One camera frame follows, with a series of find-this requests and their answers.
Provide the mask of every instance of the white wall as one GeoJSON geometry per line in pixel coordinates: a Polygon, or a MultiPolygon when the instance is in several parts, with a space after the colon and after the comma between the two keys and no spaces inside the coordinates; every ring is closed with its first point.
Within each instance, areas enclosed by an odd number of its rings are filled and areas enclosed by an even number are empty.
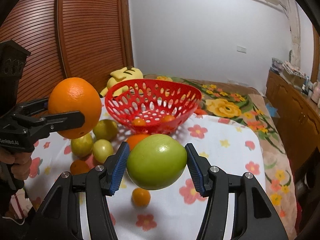
{"type": "Polygon", "coordinates": [[[311,77],[313,66],[313,28],[308,16],[298,5],[301,29],[301,70],[311,77]]]}
{"type": "Polygon", "coordinates": [[[144,74],[266,84],[272,57],[287,60],[289,20],[254,0],[129,0],[135,67],[144,74]],[[247,48],[247,54],[236,46],[247,48]]]}

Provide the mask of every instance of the wooden wardrobe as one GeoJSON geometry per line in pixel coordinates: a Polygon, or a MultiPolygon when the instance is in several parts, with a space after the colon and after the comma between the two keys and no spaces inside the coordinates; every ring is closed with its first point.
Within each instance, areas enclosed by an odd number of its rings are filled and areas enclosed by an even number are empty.
{"type": "Polygon", "coordinates": [[[0,27],[0,42],[12,39],[31,52],[18,102],[46,97],[68,77],[105,88],[110,72],[127,65],[121,2],[20,0],[0,27]]]}

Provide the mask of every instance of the green citrus fruit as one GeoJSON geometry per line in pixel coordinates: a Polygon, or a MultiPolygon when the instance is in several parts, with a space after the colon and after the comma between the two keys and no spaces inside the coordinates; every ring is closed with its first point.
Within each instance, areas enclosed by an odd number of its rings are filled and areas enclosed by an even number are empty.
{"type": "Polygon", "coordinates": [[[104,119],[100,120],[93,128],[93,133],[97,140],[105,139],[112,140],[118,133],[118,125],[115,121],[104,119]]]}
{"type": "Polygon", "coordinates": [[[93,146],[93,140],[90,133],[78,138],[71,139],[71,151],[79,158],[90,154],[93,146]]]}
{"type": "Polygon", "coordinates": [[[175,139],[154,134],[140,141],[130,152],[127,172],[131,180],[146,190],[170,186],[183,173],[187,152],[175,139]]]}
{"type": "Polygon", "coordinates": [[[110,155],[113,155],[113,146],[109,141],[100,139],[93,144],[92,154],[98,162],[104,163],[110,155]]]}

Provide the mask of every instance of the box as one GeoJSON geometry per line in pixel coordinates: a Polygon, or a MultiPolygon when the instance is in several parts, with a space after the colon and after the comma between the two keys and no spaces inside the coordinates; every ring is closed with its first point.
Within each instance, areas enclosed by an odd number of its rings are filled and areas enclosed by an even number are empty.
{"type": "Polygon", "coordinates": [[[296,76],[296,75],[291,75],[289,74],[285,68],[283,69],[283,75],[284,77],[294,86],[298,86],[298,87],[302,87],[302,85],[304,84],[305,82],[305,79],[302,78],[302,77],[299,77],[299,76],[296,76]]]}

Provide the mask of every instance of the orange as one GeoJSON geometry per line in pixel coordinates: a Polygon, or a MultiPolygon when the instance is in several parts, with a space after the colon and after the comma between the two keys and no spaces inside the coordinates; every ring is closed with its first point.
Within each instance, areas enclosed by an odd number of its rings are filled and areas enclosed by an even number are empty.
{"type": "Polygon", "coordinates": [[[134,134],[127,139],[130,151],[137,145],[138,142],[142,141],[144,138],[148,137],[148,134],[134,134]]]}
{"type": "Polygon", "coordinates": [[[150,199],[151,195],[149,191],[143,188],[138,187],[132,192],[132,202],[138,207],[148,206],[150,199]]]}
{"type": "Polygon", "coordinates": [[[170,122],[170,121],[173,121],[174,119],[176,119],[174,116],[166,115],[161,118],[161,122],[170,122]]]}
{"type": "Polygon", "coordinates": [[[70,172],[72,175],[78,175],[81,173],[87,173],[90,170],[85,161],[75,160],[70,166],[70,172]]]}
{"type": "Polygon", "coordinates": [[[137,118],[132,121],[132,124],[136,126],[144,126],[146,125],[146,121],[141,118],[137,118]]]}
{"type": "Polygon", "coordinates": [[[51,92],[48,101],[49,114],[80,111],[84,115],[84,124],[80,128],[58,132],[68,139],[77,139],[89,133],[98,123],[102,104],[98,92],[82,78],[67,78],[61,81],[51,92]]]}

